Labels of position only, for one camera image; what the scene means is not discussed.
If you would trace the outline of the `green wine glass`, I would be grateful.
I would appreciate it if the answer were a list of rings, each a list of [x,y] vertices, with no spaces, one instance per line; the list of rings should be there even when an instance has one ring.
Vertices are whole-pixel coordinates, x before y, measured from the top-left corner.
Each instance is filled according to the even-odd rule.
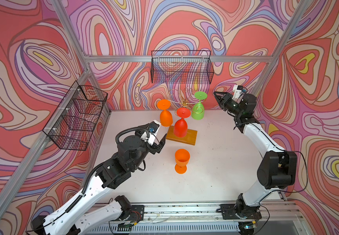
[[[195,98],[198,100],[192,108],[192,118],[195,120],[202,120],[205,114],[205,108],[203,106],[203,101],[208,97],[207,93],[198,91],[194,94]]]

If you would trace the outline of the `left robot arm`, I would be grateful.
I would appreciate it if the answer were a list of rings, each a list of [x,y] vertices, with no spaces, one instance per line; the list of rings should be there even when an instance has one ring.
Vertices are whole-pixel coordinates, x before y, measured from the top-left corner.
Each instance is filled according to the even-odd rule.
[[[117,196],[106,206],[90,211],[104,196],[128,180],[135,171],[146,169],[148,154],[158,154],[165,145],[165,138],[157,139],[161,124],[154,120],[148,124],[119,132],[115,137],[117,152],[95,166],[87,175],[81,190],[59,209],[31,221],[31,230],[26,234],[37,235],[85,235],[96,227],[110,221],[142,219],[132,209],[129,200]]]

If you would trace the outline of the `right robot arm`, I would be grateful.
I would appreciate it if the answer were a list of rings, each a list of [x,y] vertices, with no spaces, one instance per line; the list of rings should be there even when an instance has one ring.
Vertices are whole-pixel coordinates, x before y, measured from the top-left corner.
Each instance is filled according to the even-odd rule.
[[[233,211],[238,219],[261,218],[260,204],[273,192],[295,183],[297,155],[280,147],[254,117],[257,98],[244,94],[240,102],[227,92],[213,93],[219,107],[234,118],[235,127],[248,137],[258,149],[262,161],[257,169],[257,181],[240,194],[234,205],[221,205],[221,211]]]

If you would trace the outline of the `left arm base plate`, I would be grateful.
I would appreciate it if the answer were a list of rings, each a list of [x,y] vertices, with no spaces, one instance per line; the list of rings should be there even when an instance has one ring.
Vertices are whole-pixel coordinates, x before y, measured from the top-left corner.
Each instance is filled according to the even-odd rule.
[[[131,209],[124,211],[120,217],[108,222],[110,232],[113,235],[129,235],[133,228],[144,219],[145,206],[133,205]]]

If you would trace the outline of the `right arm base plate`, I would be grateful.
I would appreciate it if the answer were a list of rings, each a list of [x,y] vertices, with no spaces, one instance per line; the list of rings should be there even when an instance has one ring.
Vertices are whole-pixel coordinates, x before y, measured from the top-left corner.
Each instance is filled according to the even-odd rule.
[[[224,220],[260,220],[262,215],[259,207],[238,204],[220,204],[216,212],[221,213]]]

